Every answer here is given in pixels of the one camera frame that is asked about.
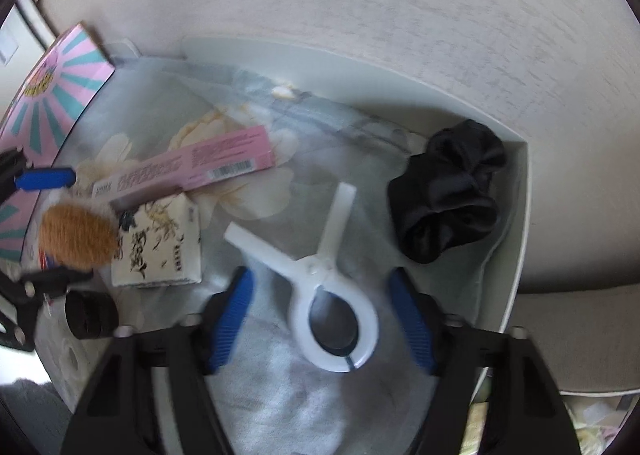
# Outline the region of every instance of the teal stripe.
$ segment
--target teal stripe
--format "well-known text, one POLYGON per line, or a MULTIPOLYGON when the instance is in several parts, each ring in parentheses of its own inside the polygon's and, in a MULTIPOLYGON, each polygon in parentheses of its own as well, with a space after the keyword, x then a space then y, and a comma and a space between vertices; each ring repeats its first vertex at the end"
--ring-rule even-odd
POLYGON ((10 219, 18 212, 17 207, 12 206, 11 204, 7 204, 7 206, 2 206, 0 208, 0 222, 4 222, 7 219, 10 219))
POLYGON ((20 261, 20 256, 22 256, 21 251, 14 251, 13 249, 0 249, 0 258, 5 258, 6 260, 20 261))
POLYGON ((21 239, 27 234, 27 228, 12 229, 0 233, 0 239, 21 239))
POLYGON ((86 34, 86 32, 80 31, 80 33, 65 47, 65 50, 62 51, 62 54, 68 53, 76 45, 82 44, 82 42, 84 42, 87 38, 88 38, 88 35, 86 34))
POLYGON ((104 85, 104 81, 92 80, 90 78, 83 78, 82 76, 76 76, 75 74, 69 74, 66 72, 60 73, 60 77, 89 90, 97 91, 100 89, 100 87, 102 87, 102 85, 104 85))
POLYGON ((31 112, 31 138, 29 146, 34 152, 42 153, 42 143, 40 142, 40 104, 36 103, 31 112))
POLYGON ((29 104, 25 103, 20 109, 20 114, 15 118, 14 126, 11 127, 11 133, 14 136, 17 136, 20 133, 20 127, 22 126, 22 122, 24 121, 24 116, 27 113, 27 109, 29 108, 29 104))
POLYGON ((54 85, 51 93, 54 98, 58 100, 60 106, 65 109, 65 112, 69 114, 69 117, 73 119, 73 121, 77 121, 84 110, 84 105, 65 91, 60 85, 54 85))
POLYGON ((65 61, 63 63, 63 67, 71 67, 72 65, 86 65, 88 63, 104 63, 105 59, 100 53, 99 50, 92 50, 87 54, 81 54, 76 58, 72 58, 71 60, 65 61))
POLYGON ((49 128, 51 129, 51 133, 53 134, 53 139, 56 141, 56 145, 58 146, 58 148, 62 148, 62 145, 66 139, 65 132, 63 132, 62 128, 60 128, 58 120, 51 110, 47 98, 44 98, 42 100, 42 104, 44 105, 44 112, 45 114, 47 114, 47 121, 49 122, 49 128))

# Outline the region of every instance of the white textured wall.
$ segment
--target white textured wall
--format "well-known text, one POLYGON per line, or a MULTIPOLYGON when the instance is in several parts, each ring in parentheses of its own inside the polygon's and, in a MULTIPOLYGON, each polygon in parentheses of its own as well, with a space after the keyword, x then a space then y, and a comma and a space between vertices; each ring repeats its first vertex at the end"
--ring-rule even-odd
POLYGON ((640 25, 624 0, 45 0, 147 54, 186 35, 284 38, 388 66, 522 133, 526 287, 638 281, 640 25))

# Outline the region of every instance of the white soap box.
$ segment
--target white soap box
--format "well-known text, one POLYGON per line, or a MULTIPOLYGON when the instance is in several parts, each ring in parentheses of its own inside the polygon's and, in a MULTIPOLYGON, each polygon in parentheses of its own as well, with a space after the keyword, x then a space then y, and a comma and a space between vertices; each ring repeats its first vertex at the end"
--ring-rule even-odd
POLYGON ((114 287, 202 281, 198 206, 184 193, 140 205, 120 217, 114 287))

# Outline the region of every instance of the flower petal print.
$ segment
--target flower petal print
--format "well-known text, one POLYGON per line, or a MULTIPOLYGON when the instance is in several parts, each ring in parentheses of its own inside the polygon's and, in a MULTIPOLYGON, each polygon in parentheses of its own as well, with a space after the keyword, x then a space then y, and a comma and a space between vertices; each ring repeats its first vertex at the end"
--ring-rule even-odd
POLYGON ((269 132, 276 164, 274 168, 223 180, 190 193, 198 204, 203 229, 209 226, 217 204, 240 220, 264 219, 288 206, 293 171, 282 165, 293 157, 299 141, 289 128, 270 131, 272 123, 269 109, 255 104, 246 103, 239 108, 222 107, 184 125, 171 140, 169 149, 176 150, 255 125, 263 125, 269 132))
POLYGON ((111 136, 95 159, 85 159, 76 166, 76 188, 82 194, 90 194, 94 182, 136 164, 138 161, 126 159, 130 151, 131 143, 126 134, 111 136))

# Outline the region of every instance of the floral tablecloth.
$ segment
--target floral tablecloth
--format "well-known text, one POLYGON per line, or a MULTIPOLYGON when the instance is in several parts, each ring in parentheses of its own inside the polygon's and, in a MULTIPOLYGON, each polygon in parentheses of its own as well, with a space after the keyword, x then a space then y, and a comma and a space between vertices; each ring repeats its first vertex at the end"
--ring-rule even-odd
MULTIPOLYGON (((200 208, 204 281, 187 287, 114 289, 121 324, 148 331, 199 311, 226 287, 237 265, 254 269, 257 287, 230 365, 208 378, 213 400, 238 455, 403 453, 428 406, 433 379, 411 361, 385 294, 385 276, 404 265, 421 289, 448 312, 473 321, 484 264, 508 226, 513 186, 495 179, 504 213, 495 233, 417 265, 396 248, 386 208, 386 183, 404 170, 425 138, 347 106, 307 93, 282 99, 265 78, 225 66, 144 58, 121 64, 82 115, 56 164, 78 172, 78 190, 119 168, 166 150, 238 128, 264 125, 276 166, 190 193, 200 208), (315 252, 340 181, 358 188, 338 265, 364 289, 380 318, 380 340, 363 368, 334 374, 311 365, 286 321, 288 283, 242 258, 222 234, 236 220, 294 258, 315 252)), ((23 264, 36 263, 36 218, 23 264)), ((79 341, 65 323, 63 301, 38 322, 37 351, 56 388, 73 408, 106 340, 79 341)), ((168 452, 177 437, 166 382, 156 371, 158 410, 168 452)))

